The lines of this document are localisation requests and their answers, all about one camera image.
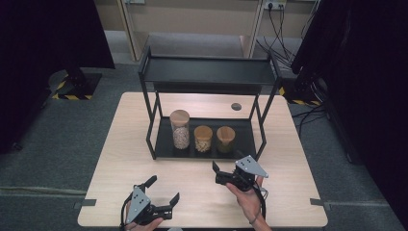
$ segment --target wooden table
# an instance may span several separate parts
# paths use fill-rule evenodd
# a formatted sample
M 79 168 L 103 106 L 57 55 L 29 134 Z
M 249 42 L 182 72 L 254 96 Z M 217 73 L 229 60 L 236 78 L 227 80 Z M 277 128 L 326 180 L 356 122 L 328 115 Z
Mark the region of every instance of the wooden table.
M 167 94 L 161 96 L 161 100 L 164 115 L 184 109 L 191 117 L 242 117 L 248 114 L 253 103 L 251 96 L 211 94 Z M 266 95 L 260 96 L 261 108 L 267 100 Z M 242 104 L 242 109 L 232 110 L 232 103 Z M 253 129 L 259 146 L 256 122 L 253 121 Z M 180 193 L 173 219 L 165 220 L 160 227 L 250 227 L 236 197 L 215 183 L 212 160 L 152 159 L 145 141 L 148 123 L 142 93 L 124 93 L 86 196 L 86 200 L 96 199 L 96 204 L 82 207 L 79 224 L 117 227 L 121 206 L 133 186 L 157 175 L 156 183 L 146 189 L 154 205 L 167 205 Z M 268 224 L 271 227 L 325 226 L 327 216 L 323 207 L 310 202 L 311 198 L 319 199 L 319 193 L 282 96 L 275 96 L 264 126 L 268 143 L 259 164 L 269 174 L 263 185 L 269 192 Z M 232 172 L 235 168 L 232 160 L 216 162 L 222 171 Z

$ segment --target jar with white beans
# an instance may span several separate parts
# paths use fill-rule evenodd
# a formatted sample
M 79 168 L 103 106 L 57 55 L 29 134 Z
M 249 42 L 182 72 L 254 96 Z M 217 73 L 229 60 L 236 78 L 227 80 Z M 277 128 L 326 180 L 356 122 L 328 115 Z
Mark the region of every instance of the jar with white beans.
M 178 149 L 186 149 L 190 145 L 189 121 L 190 115 L 184 110 L 176 110 L 170 115 L 174 146 Z

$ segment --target shelf top tier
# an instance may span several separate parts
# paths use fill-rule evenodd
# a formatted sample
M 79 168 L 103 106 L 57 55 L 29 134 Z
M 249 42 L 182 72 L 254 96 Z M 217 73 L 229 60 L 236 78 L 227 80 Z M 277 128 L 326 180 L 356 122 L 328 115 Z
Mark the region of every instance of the shelf top tier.
M 173 84 L 272 86 L 275 76 L 269 59 L 153 56 L 150 49 L 140 63 L 145 82 Z

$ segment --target shelf bottom tier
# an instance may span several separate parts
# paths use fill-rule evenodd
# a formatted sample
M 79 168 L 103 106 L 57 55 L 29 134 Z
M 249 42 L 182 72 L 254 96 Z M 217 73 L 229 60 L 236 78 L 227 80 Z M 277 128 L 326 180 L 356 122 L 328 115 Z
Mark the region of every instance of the shelf bottom tier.
M 178 149 L 174 146 L 170 120 L 168 117 L 163 117 L 159 125 L 156 141 L 156 157 L 235 160 L 247 155 L 251 155 L 253 158 L 256 157 L 255 141 L 249 119 L 191 118 L 189 125 L 190 145 L 186 149 Z M 211 149 L 204 153 L 195 149 L 194 129 L 200 125 L 209 126 L 213 130 Z M 222 126 L 229 126 L 236 133 L 233 150 L 229 153 L 217 151 L 217 129 Z

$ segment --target wall outlet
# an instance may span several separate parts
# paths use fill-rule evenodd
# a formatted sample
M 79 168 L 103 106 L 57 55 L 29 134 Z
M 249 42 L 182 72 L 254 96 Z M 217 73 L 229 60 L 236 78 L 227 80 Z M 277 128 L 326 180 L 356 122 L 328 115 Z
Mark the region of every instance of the wall outlet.
M 269 10 L 269 4 L 272 5 L 273 11 L 281 11 L 286 8 L 286 0 L 266 0 L 264 8 Z

